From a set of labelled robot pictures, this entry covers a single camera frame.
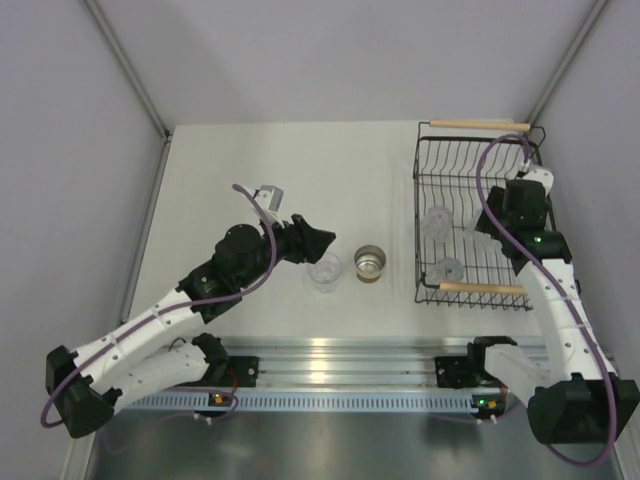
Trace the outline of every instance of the gray wall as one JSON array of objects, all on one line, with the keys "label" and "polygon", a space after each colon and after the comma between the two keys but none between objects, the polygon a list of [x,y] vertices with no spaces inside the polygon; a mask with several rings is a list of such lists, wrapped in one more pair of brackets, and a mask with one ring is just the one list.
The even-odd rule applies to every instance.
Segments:
[{"label": "gray wall", "polygon": [[0,85],[0,476],[50,479],[45,355],[116,322],[159,139],[75,0],[0,2]]},{"label": "gray wall", "polygon": [[101,1],[173,125],[523,119],[589,3]]},{"label": "gray wall", "polygon": [[540,123],[588,313],[640,381],[640,2],[611,3]]}]

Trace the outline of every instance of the metal bowl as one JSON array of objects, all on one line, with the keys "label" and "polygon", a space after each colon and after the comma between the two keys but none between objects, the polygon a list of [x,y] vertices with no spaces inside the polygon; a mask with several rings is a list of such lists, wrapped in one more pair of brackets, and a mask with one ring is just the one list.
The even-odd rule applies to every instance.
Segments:
[{"label": "metal bowl", "polygon": [[387,263],[387,256],[379,247],[365,245],[360,247],[354,255],[356,275],[365,283],[376,282]]}]

